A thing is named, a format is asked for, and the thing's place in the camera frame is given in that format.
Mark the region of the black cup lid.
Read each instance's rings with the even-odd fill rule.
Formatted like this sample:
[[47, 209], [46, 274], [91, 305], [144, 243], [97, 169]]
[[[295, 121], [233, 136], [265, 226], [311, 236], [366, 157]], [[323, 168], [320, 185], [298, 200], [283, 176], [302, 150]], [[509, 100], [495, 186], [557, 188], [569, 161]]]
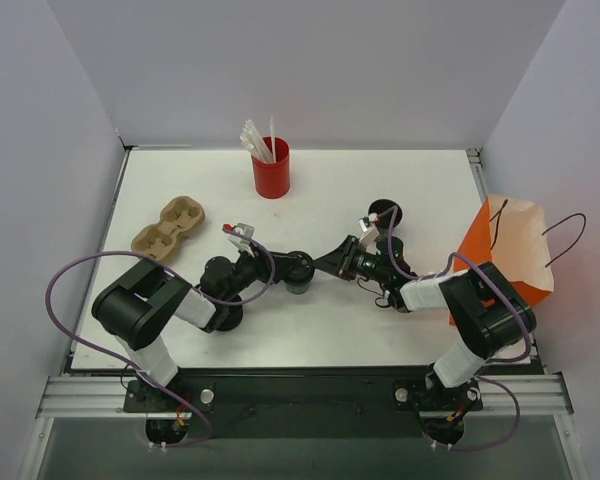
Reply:
[[302, 251], [292, 251], [289, 256], [292, 258], [291, 269], [285, 277], [285, 281], [297, 285], [309, 283], [315, 274], [312, 257]]

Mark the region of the black paper coffee cup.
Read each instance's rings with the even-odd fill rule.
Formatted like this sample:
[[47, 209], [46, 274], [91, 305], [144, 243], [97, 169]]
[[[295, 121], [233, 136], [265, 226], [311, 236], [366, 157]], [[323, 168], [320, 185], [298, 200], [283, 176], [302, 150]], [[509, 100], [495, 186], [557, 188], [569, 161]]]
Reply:
[[301, 283], [286, 281], [285, 286], [289, 293], [302, 295], [308, 291], [310, 287], [310, 281]]

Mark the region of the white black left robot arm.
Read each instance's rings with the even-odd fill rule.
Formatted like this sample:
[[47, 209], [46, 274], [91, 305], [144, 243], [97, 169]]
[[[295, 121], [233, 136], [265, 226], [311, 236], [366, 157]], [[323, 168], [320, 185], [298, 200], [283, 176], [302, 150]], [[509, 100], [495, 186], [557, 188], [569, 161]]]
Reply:
[[199, 286], [170, 275], [151, 260], [141, 260], [102, 291], [91, 314], [123, 346], [129, 359], [152, 379], [148, 400], [170, 411], [181, 403], [183, 386], [175, 380], [179, 367], [161, 337], [171, 318], [205, 333], [230, 331], [244, 315], [241, 292], [259, 281], [283, 282], [289, 292], [303, 294], [314, 277], [313, 259], [306, 253], [254, 248], [235, 261], [216, 256], [207, 261]]

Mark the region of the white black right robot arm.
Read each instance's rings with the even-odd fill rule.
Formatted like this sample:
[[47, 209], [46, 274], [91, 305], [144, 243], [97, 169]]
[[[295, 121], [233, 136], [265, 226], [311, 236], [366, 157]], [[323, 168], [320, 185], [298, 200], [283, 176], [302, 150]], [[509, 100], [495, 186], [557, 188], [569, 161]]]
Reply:
[[403, 250], [399, 238], [385, 236], [370, 253], [350, 235], [314, 265], [342, 280], [376, 282], [388, 305], [399, 312], [449, 312], [458, 337], [427, 368], [423, 394], [430, 405], [448, 406], [457, 399], [459, 387], [487, 365], [514, 363], [530, 355], [535, 315], [493, 263], [471, 264], [452, 274], [418, 276], [404, 260]]

